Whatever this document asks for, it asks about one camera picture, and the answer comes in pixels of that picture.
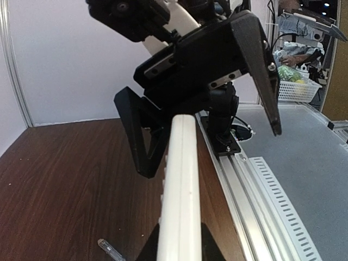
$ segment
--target person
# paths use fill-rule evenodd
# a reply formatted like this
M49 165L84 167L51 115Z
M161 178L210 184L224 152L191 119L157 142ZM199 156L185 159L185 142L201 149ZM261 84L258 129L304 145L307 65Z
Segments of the person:
M314 30L312 27L306 25L294 16L288 16L283 12L290 12L293 9L300 9L300 2L298 0L279 0L279 17L278 26L279 31L283 33L294 33L298 36L307 36ZM325 54L323 45L318 44L318 47L306 46L296 42L284 42L283 50L287 55L281 57L278 61L281 65L287 65L295 68L297 64L302 64L306 61L316 50L320 51L322 55ZM311 62L311 66L320 69L320 57Z

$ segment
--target robotic arm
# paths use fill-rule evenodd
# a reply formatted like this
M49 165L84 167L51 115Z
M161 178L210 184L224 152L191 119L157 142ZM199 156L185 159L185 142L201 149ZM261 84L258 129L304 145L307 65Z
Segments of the robotic arm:
M182 6L175 0L87 0L93 18L133 42L142 41L153 55L134 74L144 96L125 87L114 99L136 169L145 177L156 174L176 114L209 111L201 120L215 154L240 152L231 135L239 103L231 81L246 73L253 77L274 135L282 132L279 77L260 21L246 10L249 1L219 2L223 15L211 0L182 0ZM148 152L143 128L151 133Z

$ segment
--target hand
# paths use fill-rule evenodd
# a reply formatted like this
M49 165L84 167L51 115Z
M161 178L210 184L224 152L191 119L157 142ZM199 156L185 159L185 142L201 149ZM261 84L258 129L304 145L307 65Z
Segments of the hand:
M291 55L280 58L279 61L282 63L282 65L287 65L289 67L295 67L297 63L295 57Z

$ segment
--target plastic basket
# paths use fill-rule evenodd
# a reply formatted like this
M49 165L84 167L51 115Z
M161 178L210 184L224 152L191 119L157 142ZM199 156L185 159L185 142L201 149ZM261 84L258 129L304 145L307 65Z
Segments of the plastic basket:
M309 79L306 84L285 82L281 80L279 88L279 101L311 102L316 92L322 86Z

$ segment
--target brown wall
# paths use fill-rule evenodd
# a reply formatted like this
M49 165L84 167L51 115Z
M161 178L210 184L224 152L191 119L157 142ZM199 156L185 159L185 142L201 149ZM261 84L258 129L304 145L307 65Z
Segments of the brown wall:
M348 0L341 0L339 28L348 36ZM332 121L348 120L348 42L338 42L332 79L322 112Z

